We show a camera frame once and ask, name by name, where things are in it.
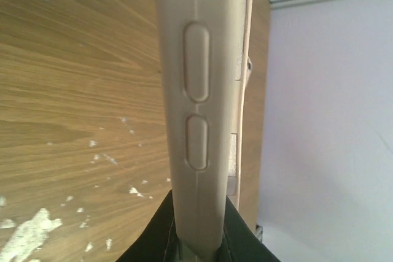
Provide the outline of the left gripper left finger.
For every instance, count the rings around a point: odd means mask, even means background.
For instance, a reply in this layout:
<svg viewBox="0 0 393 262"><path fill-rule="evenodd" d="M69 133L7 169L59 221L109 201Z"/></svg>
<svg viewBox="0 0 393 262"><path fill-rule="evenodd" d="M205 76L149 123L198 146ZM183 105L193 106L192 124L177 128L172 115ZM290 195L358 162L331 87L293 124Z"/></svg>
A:
<svg viewBox="0 0 393 262"><path fill-rule="evenodd" d="M172 262L176 259L178 243L173 194L169 191L145 230L117 262Z"/></svg>

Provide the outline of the beige phone case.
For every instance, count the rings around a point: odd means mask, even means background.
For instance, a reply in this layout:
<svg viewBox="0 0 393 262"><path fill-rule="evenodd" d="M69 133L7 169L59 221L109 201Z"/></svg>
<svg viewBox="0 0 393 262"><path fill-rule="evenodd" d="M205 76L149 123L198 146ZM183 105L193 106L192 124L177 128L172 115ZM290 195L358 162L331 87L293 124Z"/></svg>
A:
<svg viewBox="0 0 393 262"><path fill-rule="evenodd" d="M252 0L155 0L181 261L214 261L239 204Z"/></svg>

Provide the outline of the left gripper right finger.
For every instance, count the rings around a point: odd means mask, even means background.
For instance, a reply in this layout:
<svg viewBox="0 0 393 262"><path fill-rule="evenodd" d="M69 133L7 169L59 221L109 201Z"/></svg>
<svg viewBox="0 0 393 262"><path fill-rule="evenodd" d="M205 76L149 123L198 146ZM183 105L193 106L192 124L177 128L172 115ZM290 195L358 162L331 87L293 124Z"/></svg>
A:
<svg viewBox="0 0 393 262"><path fill-rule="evenodd" d="M218 261L280 262L280 260L254 235L239 212L226 200L224 233L217 252Z"/></svg>

